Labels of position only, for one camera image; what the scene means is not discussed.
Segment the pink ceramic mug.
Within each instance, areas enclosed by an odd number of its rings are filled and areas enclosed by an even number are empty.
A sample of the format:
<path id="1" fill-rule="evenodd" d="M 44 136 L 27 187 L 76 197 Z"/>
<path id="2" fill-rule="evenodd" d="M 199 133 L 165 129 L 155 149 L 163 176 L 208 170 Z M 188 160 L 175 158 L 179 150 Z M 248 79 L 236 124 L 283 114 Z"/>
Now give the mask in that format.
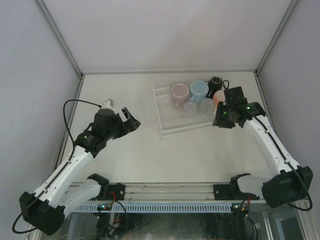
<path id="1" fill-rule="evenodd" d="M 224 103 L 225 100 L 226 100 L 224 91 L 223 90 L 218 90 L 217 92 L 215 92 L 213 97 L 212 97 L 212 100 L 213 100 L 213 102 L 215 104 L 215 108 L 214 108 L 213 113 L 216 114 L 217 110 L 218 110 L 218 104 L 220 102 Z"/>

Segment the clear glass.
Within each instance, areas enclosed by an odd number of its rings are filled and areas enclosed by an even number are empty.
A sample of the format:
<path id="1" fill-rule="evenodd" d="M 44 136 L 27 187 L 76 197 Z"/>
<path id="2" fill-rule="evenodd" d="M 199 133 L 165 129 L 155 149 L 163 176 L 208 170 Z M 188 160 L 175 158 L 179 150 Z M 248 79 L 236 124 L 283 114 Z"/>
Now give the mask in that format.
<path id="1" fill-rule="evenodd" d="M 197 115 L 197 104 L 193 101 L 187 101 L 183 106 L 183 115 L 186 118 L 193 118 Z"/>
<path id="2" fill-rule="evenodd" d="M 214 112 L 214 101 L 211 98 L 204 98 L 199 105 L 199 111 L 203 115 L 212 115 Z"/>

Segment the black mug cream inside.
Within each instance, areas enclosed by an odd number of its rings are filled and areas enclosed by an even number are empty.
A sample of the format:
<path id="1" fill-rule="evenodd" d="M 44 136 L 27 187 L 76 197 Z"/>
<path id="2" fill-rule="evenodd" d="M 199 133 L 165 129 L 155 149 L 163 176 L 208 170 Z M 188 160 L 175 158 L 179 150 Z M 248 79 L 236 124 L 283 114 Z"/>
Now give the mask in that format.
<path id="1" fill-rule="evenodd" d="M 208 82 L 208 93 L 206 98 L 212 99 L 214 94 L 221 90 L 223 86 L 223 80 L 218 76 L 213 76 Z"/>

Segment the clear acrylic dish rack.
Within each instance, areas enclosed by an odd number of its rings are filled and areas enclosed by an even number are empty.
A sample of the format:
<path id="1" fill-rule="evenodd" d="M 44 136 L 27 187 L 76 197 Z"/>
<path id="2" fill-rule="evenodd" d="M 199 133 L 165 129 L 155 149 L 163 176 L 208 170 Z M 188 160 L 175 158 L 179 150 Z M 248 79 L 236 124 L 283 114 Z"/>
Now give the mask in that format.
<path id="1" fill-rule="evenodd" d="M 217 105 L 213 100 L 205 99 L 201 104 L 188 101 L 186 106 L 175 107 L 171 88 L 167 86 L 153 89 L 162 137 L 213 125 L 217 112 Z"/>

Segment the light blue mug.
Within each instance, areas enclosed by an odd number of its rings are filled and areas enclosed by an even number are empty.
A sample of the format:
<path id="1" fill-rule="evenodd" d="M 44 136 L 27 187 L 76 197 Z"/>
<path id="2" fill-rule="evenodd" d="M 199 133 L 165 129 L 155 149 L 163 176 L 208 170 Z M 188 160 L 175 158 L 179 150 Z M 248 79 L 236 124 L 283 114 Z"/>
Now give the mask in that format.
<path id="1" fill-rule="evenodd" d="M 204 81 L 194 81 L 189 86 L 189 100 L 196 104 L 200 104 L 201 101 L 207 96 L 209 86 Z"/>

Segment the lilac ceramic mug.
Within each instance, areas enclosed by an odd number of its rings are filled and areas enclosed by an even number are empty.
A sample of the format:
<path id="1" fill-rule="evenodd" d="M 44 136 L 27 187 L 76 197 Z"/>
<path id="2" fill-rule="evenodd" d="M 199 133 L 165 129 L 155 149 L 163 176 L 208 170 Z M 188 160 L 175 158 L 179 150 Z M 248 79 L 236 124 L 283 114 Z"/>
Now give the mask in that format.
<path id="1" fill-rule="evenodd" d="M 182 83 L 177 83 L 171 87 L 171 101 L 175 109 L 182 108 L 189 100 L 189 87 Z"/>

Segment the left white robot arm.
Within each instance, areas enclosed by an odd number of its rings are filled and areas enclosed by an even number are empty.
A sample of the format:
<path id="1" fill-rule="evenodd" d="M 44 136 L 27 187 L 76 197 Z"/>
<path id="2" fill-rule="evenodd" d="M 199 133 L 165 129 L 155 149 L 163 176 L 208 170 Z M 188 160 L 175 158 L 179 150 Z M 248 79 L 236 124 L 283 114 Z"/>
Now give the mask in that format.
<path id="1" fill-rule="evenodd" d="M 66 217 L 84 202 L 109 197 L 109 180 L 97 173 L 90 175 L 76 189 L 68 191 L 68 188 L 109 140 L 124 137 L 139 128 L 141 122 L 127 108 L 121 111 L 125 121 L 112 107 L 99 109 L 93 122 L 78 135 L 71 153 L 50 177 L 32 193 L 25 191 L 20 196 L 20 216 L 27 223 L 51 236 L 63 225 Z"/>

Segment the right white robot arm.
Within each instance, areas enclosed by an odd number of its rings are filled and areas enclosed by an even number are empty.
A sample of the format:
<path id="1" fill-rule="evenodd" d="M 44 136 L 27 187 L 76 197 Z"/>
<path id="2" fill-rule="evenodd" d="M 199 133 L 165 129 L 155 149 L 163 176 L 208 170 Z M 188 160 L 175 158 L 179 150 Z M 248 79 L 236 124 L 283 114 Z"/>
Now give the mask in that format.
<path id="1" fill-rule="evenodd" d="M 288 153 L 258 102 L 231 106 L 219 102 L 213 125 L 226 129 L 239 125 L 250 134 L 268 167 L 270 178 L 251 173 L 236 175 L 235 184 L 241 193 L 263 198 L 271 208 L 292 206 L 303 199 L 309 200 L 309 206 L 304 211 L 313 208 L 309 193 L 312 170 L 308 166 L 302 167 Z"/>

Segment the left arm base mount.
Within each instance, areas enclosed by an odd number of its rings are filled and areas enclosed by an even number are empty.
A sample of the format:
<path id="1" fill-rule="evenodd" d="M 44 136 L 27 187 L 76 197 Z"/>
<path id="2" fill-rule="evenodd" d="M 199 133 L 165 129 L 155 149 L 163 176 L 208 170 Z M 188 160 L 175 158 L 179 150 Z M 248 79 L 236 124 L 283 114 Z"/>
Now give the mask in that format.
<path id="1" fill-rule="evenodd" d="M 94 197 L 97 200 L 117 200 L 123 201 L 125 198 L 126 185 L 122 183 L 110 183 L 110 181 L 97 174 L 94 173 L 87 177 L 87 180 L 95 181 L 99 186 L 100 190 L 98 191 L 98 195 Z"/>

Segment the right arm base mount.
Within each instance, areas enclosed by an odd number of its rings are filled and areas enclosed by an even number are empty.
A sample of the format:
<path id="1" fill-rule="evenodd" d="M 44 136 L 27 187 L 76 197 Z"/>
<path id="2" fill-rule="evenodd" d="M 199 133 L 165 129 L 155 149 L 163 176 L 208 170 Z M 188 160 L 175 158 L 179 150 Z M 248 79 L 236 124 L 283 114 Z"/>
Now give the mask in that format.
<path id="1" fill-rule="evenodd" d="M 237 180 L 241 177 L 248 176 L 250 173 L 242 173 L 232 176 L 229 183 L 214 184 L 213 193 L 216 201 L 226 200 L 260 200 L 259 196 L 251 193 L 244 193 L 240 191 Z"/>

